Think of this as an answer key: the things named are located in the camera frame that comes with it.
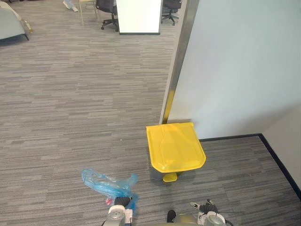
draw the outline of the chair leg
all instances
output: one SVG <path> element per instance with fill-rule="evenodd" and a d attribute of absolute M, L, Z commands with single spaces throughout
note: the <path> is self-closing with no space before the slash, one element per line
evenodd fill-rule
<path fill-rule="evenodd" d="M 96 13 L 96 2 L 94 2 L 94 12 L 95 12 L 95 17 L 97 19 L 98 17 L 97 17 L 97 13 Z"/>
<path fill-rule="evenodd" d="M 112 23 L 113 23 L 113 22 L 112 22 L 111 19 L 109 19 L 109 20 L 103 20 L 103 25 L 102 25 L 102 27 L 101 27 L 100 29 L 104 30 L 104 27 L 105 27 L 106 25 L 109 25 L 109 24 L 112 24 Z"/>
<path fill-rule="evenodd" d="M 29 41 L 28 35 L 27 35 L 26 33 L 24 33 L 23 35 L 24 35 L 24 36 L 26 37 L 26 39 Z"/>
<path fill-rule="evenodd" d="M 167 15 L 162 15 L 162 16 L 163 16 L 163 18 L 161 19 L 161 23 L 163 23 L 163 20 L 166 20 L 166 19 L 169 18 L 169 14 L 167 14 Z"/>
<path fill-rule="evenodd" d="M 173 19 L 179 19 L 178 16 L 175 16 L 175 15 L 171 15 L 173 17 Z"/>
<path fill-rule="evenodd" d="M 111 13 L 111 17 L 112 17 L 112 23 L 115 25 L 115 31 L 118 32 L 119 31 L 119 27 L 116 23 L 116 19 L 114 18 L 114 14 Z"/>
<path fill-rule="evenodd" d="M 100 10 L 97 10 L 97 14 L 98 14 L 99 22 L 101 23 L 102 20 L 101 20 L 101 18 L 100 18 Z"/>
<path fill-rule="evenodd" d="M 81 20 L 81 24 L 84 25 L 83 10 L 81 8 L 81 2 L 80 2 L 80 0 L 79 0 L 79 17 L 80 17 L 80 20 Z"/>
<path fill-rule="evenodd" d="M 169 19 L 171 19 L 173 21 L 173 26 L 174 26 L 174 19 L 173 19 L 173 17 L 170 16 Z"/>

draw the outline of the gray sofa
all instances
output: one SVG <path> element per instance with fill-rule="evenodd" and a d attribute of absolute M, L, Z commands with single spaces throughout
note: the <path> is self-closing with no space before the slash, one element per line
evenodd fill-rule
<path fill-rule="evenodd" d="M 29 40 L 21 17 L 5 2 L 0 1 L 0 39 L 24 35 Z"/>

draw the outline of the blue plastic bag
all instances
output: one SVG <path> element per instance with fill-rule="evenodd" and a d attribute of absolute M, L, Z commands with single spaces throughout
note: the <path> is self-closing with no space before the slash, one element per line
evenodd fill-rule
<path fill-rule="evenodd" d="M 110 199 L 114 200 L 116 197 L 131 198 L 132 200 L 127 205 L 127 208 L 132 209 L 133 212 L 135 212 L 138 196 L 131 192 L 131 188 L 138 181 L 138 176 L 136 174 L 132 174 L 127 180 L 116 181 L 104 174 L 97 173 L 93 169 L 84 169 L 81 172 L 81 177 L 85 185 L 106 195 Z"/>

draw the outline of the white wall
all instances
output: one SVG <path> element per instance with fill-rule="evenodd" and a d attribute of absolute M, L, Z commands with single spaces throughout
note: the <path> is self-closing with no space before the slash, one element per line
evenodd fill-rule
<path fill-rule="evenodd" d="M 201 0 L 168 122 L 261 133 L 301 99 L 299 0 Z"/>
<path fill-rule="evenodd" d="M 271 125 L 263 135 L 301 188 L 301 105 Z"/>

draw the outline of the white partition panel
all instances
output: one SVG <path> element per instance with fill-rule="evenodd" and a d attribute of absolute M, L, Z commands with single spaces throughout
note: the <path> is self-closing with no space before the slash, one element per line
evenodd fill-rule
<path fill-rule="evenodd" d="M 117 0 L 120 33 L 159 33 L 162 0 Z"/>
<path fill-rule="evenodd" d="M 300 0 L 201 0 L 168 122 L 261 133 L 301 100 Z"/>

